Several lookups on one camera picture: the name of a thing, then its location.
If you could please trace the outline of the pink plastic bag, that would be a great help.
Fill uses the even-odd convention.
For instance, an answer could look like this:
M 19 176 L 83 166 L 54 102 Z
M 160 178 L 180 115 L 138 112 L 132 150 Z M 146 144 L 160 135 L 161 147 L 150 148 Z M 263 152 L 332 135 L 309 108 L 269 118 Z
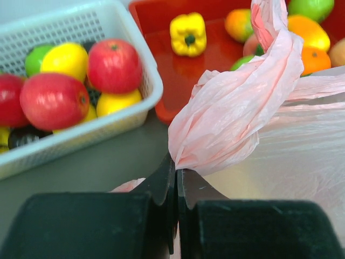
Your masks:
M 202 74 L 168 128 L 169 153 L 233 199 L 312 200 L 344 240 L 344 75 L 301 75 L 284 1 L 253 1 L 251 19 L 265 53 Z

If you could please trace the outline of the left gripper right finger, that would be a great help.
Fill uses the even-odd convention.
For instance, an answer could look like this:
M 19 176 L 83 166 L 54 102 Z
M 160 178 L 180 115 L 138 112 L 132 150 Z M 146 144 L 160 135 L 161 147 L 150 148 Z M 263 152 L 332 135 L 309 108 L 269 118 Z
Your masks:
M 182 258 L 344 258 L 314 202 L 229 199 L 187 169 L 177 197 Z

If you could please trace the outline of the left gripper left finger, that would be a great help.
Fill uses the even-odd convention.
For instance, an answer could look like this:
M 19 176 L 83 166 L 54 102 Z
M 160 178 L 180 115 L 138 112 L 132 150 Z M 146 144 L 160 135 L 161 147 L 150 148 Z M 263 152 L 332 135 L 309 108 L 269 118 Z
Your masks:
M 166 155 L 130 192 L 36 194 L 16 215 L 1 258 L 169 258 L 174 184 L 175 165 Z

